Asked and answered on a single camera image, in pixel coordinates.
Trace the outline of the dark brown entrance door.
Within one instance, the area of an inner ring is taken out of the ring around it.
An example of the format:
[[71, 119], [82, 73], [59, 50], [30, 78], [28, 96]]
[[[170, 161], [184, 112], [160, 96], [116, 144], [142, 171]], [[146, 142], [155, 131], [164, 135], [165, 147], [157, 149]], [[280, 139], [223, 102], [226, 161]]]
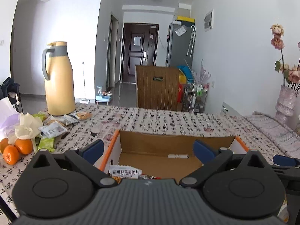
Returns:
[[154, 66], [158, 44], [157, 24], [125, 23], [121, 82], [135, 83], [136, 66]]

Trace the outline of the yellow thermos jug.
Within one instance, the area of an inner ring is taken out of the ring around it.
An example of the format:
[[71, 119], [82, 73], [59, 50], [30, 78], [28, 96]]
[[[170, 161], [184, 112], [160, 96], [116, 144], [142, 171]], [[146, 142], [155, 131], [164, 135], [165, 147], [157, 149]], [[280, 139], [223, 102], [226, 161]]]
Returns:
[[48, 44], [42, 54], [47, 111], [62, 116], [75, 111], [73, 69], [68, 57], [67, 42]]

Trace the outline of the grey refrigerator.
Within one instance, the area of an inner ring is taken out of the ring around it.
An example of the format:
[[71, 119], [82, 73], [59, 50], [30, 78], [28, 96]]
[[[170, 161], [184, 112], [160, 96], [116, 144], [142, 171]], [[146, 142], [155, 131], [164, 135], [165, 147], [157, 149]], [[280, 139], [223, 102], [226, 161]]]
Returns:
[[196, 26], [170, 23], [167, 37], [166, 66], [178, 67], [193, 64], [193, 51], [196, 39]]

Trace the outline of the white qr code packet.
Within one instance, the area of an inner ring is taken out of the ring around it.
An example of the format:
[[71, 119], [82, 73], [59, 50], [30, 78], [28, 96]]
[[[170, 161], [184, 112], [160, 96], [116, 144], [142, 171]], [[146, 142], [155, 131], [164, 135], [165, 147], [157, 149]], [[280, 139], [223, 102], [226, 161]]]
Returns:
[[50, 125], [44, 125], [42, 127], [38, 127], [38, 129], [48, 139], [58, 137], [68, 132], [68, 130], [57, 121], [52, 122]]

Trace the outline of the white artificial flower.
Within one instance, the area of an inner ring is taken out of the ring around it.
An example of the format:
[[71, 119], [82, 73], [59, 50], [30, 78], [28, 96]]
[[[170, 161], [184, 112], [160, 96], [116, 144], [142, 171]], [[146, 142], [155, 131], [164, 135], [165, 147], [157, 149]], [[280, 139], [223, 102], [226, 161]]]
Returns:
[[15, 145], [17, 139], [30, 140], [33, 146], [33, 151], [37, 152], [35, 137], [41, 133], [39, 128], [42, 126], [43, 121], [39, 116], [34, 117], [29, 113], [20, 113], [19, 123], [15, 125], [14, 132], [8, 135], [8, 143]]

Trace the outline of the orange tangerine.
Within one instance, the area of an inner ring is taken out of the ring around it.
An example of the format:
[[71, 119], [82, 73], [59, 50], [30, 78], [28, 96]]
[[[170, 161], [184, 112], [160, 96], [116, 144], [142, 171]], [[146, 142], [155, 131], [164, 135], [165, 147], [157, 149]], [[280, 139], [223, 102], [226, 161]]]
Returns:
[[20, 154], [15, 146], [8, 145], [3, 151], [3, 158], [7, 164], [15, 165], [20, 158]]
[[30, 139], [17, 139], [15, 141], [15, 147], [23, 155], [28, 155], [33, 151], [33, 144]]

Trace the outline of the grey folded runner cloth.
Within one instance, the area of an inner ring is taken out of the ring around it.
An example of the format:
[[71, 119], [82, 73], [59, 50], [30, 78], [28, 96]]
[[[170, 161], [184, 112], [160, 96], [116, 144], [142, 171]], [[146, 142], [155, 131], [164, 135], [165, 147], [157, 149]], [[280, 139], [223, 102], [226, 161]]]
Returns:
[[254, 112], [246, 120], [266, 135], [286, 156], [299, 155], [299, 135], [274, 117]]

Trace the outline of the calligraphy print tablecloth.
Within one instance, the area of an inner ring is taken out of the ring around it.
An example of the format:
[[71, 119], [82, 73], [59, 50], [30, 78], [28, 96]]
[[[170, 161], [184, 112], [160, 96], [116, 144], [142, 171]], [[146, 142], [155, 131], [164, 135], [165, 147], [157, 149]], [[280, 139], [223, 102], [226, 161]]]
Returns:
[[[141, 108], [79, 105], [91, 117], [44, 149], [1, 162], [1, 210], [11, 224], [282, 224], [299, 223], [299, 168], [273, 168], [285, 155], [243, 116], [216, 116]], [[157, 135], [239, 137], [248, 147], [234, 153], [229, 170], [214, 174], [199, 188], [175, 179], [143, 174], [117, 186], [97, 188], [75, 172], [64, 152], [102, 140], [110, 144], [116, 130]], [[287, 156], [299, 158], [299, 155]]]

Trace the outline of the orange white cardboard box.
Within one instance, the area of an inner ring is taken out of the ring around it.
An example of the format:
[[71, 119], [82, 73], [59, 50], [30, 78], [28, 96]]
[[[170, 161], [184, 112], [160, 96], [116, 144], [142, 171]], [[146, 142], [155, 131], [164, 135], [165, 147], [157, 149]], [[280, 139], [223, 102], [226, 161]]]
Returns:
[[236, 136], [176, 136], [116, 130], [97, 167], [108, 173], [110, 165], [130, 166], [146, 175], [180, 181], [202, 166], [193, 152], [193, 144], [197, 140], [216, 150], [227, 147], [240, 154], [249, 150]]

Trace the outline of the orange tangerine front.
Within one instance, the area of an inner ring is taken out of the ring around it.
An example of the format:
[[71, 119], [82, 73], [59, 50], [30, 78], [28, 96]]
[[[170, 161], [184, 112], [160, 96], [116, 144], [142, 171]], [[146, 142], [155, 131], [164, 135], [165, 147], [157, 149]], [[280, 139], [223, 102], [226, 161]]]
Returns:
[[3, 151], [3, 158], [7, 164], [15, 165], [20, 158], [20, 154], [15, 146], [8, 145]]

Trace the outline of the yellow box on refrigerator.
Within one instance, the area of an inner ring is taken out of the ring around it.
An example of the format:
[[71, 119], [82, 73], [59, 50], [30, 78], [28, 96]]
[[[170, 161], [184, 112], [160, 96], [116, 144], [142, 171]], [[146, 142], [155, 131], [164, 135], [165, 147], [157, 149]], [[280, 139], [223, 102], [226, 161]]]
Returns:
[[194, 18], [189, 18], [189, 17], [184, 17], [184, 16], [178, 16], [177, 17], [177, 21], [188, 22], [188, 23], [195, 23], [195, 19]]

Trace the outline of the pink textured vase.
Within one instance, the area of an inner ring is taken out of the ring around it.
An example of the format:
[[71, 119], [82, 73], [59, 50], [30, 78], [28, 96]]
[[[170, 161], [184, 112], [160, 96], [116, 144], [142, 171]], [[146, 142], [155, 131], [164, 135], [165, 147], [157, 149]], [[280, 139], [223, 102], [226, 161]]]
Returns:
[[276, 102], [275, 118], [284, 124], [287, 124], [289, 118], [294, 114], [297, 97], [299, 93], [287, 86], [281, 86], [279, 97]]

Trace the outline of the green snack packet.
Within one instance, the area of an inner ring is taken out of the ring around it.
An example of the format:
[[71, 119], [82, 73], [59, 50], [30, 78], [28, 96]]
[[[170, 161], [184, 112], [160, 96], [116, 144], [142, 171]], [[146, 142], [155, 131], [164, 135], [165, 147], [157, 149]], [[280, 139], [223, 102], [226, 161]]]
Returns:
[[38, 150], [47, 149], [49, 152], [54, 152], [54, 138], [42, 138], [38, 144]]

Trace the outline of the wooden chair back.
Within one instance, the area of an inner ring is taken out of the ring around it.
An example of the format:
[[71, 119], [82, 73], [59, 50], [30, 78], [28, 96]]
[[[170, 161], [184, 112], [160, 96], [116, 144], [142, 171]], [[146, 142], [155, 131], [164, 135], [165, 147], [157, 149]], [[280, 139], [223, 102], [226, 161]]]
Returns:
[[138, 108], [176, 111], [179, 96], [179, 69], [136, 66]]

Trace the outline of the white oat crisp packet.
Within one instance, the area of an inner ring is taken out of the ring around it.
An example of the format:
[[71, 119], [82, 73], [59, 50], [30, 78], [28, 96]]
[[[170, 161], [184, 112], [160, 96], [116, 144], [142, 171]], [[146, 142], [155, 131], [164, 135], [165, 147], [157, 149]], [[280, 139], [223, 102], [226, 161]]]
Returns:
[[108, 172], [118, 183], [121, 182], [122, 179], [138, 179], [142, 175], [142, 170], [122, 165], [110, 165]]

